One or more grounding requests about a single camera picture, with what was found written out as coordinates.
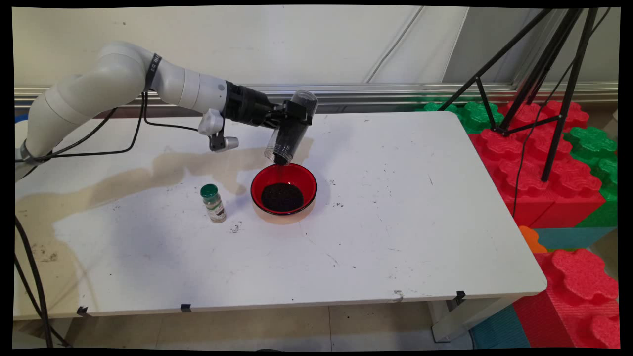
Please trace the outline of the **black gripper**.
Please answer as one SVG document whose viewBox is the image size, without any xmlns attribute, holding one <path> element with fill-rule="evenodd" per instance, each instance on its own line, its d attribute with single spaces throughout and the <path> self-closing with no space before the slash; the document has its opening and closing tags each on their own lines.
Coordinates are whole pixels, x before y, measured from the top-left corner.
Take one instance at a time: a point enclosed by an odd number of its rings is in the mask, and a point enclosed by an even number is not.
<svg viewBox="0 0 633 356">
<path fill-rule="evenodd" d="M 303 125 L 312 124 L 308 109 L 291 100 L 283 102 L 283 112 L 276 110 L 278 104 L 271 103 L 260 91 L 253 90 L 229 81 L 224 106 L 224 118 L 254 127 L 281 129 L 288 119 Z"/>
</svg>

